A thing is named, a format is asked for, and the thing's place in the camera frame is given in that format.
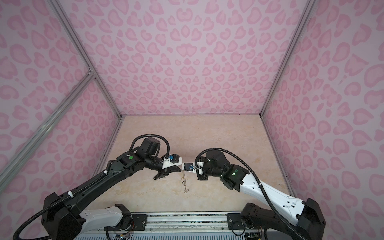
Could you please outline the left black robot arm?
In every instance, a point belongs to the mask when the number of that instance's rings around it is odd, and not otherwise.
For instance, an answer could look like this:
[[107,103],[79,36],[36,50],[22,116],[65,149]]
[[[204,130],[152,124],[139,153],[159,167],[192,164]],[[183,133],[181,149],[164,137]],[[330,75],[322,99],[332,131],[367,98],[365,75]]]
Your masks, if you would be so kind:
[[86,208],[100,195],[119,182],[145,168],[157,171],[154,180],[170,173],[181,172],[183,159],[177,154],[166,153],[159,157],[161,136],[144,135],[139,147],[131,147],[106,168],[78,187],[57,195],[46,197],[44,207],[48,208],[41,223],[52,240],[73,240],[78,235],[94,229],[131,230],[133,218],[123,204],[115,204],[106,209],[87,211]]

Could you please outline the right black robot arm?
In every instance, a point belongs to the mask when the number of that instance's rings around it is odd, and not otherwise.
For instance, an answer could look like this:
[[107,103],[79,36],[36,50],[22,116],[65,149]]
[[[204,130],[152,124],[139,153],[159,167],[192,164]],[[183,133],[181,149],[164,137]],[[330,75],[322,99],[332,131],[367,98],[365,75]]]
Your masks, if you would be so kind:
[[234,153],[209,148],[195,158],[198,180],[220,178],[229,190],[256,198],[269,206],[263,209],[248,203],[241,212],[246,229],[263,227],[290,236],[293,240],[321,240],[326,220],[320,205],[313,199],[302,200],[285,194],[259,179],[256,172]]

